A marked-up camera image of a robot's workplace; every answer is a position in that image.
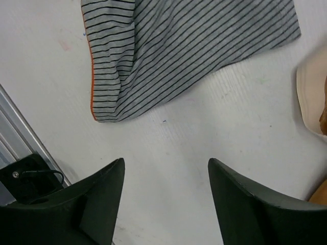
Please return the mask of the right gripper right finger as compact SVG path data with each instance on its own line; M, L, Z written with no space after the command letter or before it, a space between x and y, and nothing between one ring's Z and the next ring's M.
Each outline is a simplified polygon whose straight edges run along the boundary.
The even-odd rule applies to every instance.
M270 189L221 161L208 161L224 244L326 244L326 206Z

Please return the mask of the grey striped underwear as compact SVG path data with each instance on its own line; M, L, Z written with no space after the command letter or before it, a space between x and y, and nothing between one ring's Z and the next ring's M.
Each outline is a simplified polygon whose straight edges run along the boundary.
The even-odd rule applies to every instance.
M134 119L301 36L293 1L82 1L81 12L100 123Z

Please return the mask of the aluminium mounting rail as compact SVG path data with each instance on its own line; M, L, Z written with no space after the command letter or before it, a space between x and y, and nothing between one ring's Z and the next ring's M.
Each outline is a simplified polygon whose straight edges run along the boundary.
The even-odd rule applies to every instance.
M51 169L63 173L4 88L1 88L1 169L30 154L39 154ZM64 188L71 183L64 175ZM1 182L1 205L16 201Z

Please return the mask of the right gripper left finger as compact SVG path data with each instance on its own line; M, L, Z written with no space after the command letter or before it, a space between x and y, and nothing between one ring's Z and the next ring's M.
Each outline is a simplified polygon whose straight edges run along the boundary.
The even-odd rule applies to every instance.
M1 244L112 244L125 161L27 204L1 207Z

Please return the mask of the orange underwear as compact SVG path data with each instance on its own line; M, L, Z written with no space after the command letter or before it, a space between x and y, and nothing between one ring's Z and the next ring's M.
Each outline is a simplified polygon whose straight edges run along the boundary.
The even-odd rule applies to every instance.
M326 45L299 64L296 91L305 127L326 142Z

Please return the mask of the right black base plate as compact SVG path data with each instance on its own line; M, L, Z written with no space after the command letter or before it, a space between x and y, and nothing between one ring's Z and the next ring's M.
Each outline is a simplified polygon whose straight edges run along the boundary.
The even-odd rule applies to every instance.
M1 182L19 203L32 204L62 190L64 175L33 153L2 168Z

